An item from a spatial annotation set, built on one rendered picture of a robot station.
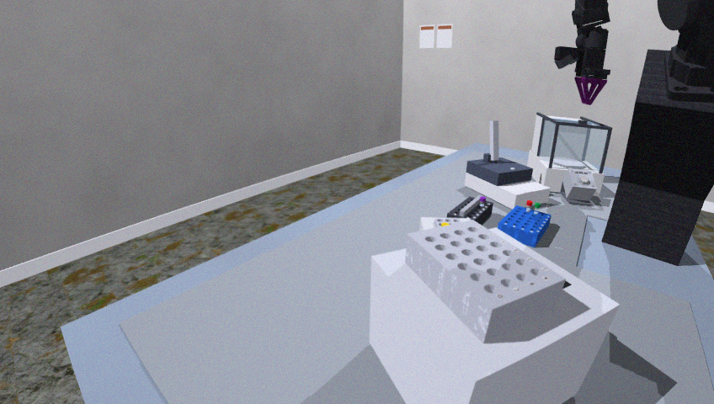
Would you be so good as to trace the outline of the white block with round holes on base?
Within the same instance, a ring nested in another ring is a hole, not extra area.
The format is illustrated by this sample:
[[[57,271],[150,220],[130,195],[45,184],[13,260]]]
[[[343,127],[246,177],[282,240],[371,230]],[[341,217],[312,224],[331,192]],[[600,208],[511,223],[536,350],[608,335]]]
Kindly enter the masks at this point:
[[[474,220],[371,256],[370,344],[406,404],[562,404],[619,305]]]

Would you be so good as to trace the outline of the white block with grey holes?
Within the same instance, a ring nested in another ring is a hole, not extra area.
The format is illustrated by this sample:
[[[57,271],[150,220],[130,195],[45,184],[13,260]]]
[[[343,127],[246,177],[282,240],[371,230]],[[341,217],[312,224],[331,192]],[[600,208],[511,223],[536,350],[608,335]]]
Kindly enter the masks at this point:
[[[454,224],[463,221],[469,221],[469,218],[436,218],[436,217],[421,217],[420,219],[420,231],[432,229],[441,226],[442,223]],[[450,221],[450,222],[448,222]]]

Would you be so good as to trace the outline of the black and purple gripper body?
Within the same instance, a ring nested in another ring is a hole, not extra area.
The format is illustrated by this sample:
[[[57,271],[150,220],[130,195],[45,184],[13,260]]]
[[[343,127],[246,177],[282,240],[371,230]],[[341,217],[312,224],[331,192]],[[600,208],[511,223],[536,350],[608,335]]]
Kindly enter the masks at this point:
[[[610,75],[610,70],[603,69],[606,50],[601,50],[601,49],[596,49],[596,50],[599,50],[599,58],[598,58],[597,68],[575,67],[576,77],[607,79],[607,75]]]

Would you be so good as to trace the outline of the blue tube rack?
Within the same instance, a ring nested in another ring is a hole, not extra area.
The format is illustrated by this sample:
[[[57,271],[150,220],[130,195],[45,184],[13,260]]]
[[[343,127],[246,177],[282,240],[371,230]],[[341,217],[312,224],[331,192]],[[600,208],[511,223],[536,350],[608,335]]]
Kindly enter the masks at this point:
[[[542,220],[543,219],[543,220]],[[516,205],[499,223],[498,229],[517,241],[535,247],[549,226],[551,215]],[[519,223],[518,223],[519,222]]]

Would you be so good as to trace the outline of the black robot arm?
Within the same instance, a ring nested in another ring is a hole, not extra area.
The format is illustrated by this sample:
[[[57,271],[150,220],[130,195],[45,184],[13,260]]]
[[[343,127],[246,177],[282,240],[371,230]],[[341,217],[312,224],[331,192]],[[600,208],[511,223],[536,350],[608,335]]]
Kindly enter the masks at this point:
[[[596,49],[606,49],[609,30],[595,26],[610,22],[608,5],[607,0],[575,0],[577,48],[556,47],[558,69],[574,62],[597,68]],[[668,29],[679,31],[678,44],[663,60],[667,98],[714,103],[714,0],[658,0],[658,12]]]

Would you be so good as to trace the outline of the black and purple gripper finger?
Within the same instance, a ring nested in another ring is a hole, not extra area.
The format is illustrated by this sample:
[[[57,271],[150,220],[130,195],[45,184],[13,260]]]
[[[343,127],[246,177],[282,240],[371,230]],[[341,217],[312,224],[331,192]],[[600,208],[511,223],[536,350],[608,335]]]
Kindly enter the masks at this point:
[[[580,98],[581,98],[582,104],[586,104],[585,98],[584,98],[584,95],[583,95],[583,88],[582,88],[582,80],[581,80],[581,77],[575,77],[575,82],[576,82],[577,87],[578,87],[578,91],[579,91],[579,94],[580,94]],[[590,87],[590,89],[589,89],[589,98],[592,96],[592,94],[593,94],[593,92],[594,92],[596,86],[597,86],[597,84],[591,83],[591,87]]]
[[[582,84],[583,84],[583,92],[584,92],[584,97],[585,97],[585,102],[588,105],[591,105],[601,89],[604,87],[604,85],[607,83],[607,80],[604,79],[598,79],[598,78],[589,78],[589,77],[582,77]],[[599,84],[599,86],[596,88],[593,96],[591,99],[589,99],[589,83],[594,83],[594,84]]]

